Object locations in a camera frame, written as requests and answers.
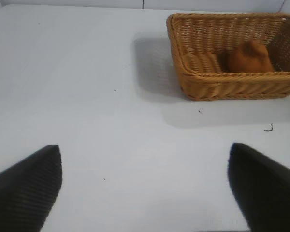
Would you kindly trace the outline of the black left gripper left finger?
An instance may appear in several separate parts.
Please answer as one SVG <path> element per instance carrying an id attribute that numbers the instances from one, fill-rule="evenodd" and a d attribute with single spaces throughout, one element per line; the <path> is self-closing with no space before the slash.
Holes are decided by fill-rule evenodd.
<path id="1" fill-rule="evenodd" d="M 39 232 L 61 189 L 58 145 L 47 145 L 0 173 L 0 232 Z"/>

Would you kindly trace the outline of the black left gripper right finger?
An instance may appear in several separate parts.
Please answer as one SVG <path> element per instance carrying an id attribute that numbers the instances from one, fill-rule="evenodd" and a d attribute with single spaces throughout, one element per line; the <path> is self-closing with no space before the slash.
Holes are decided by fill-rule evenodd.
<path id="1" fill-rule="evenodd" d="M 290 232 L 290 169 L 243 143 L 233 143 L 228 181 L 252 232 Z"/>

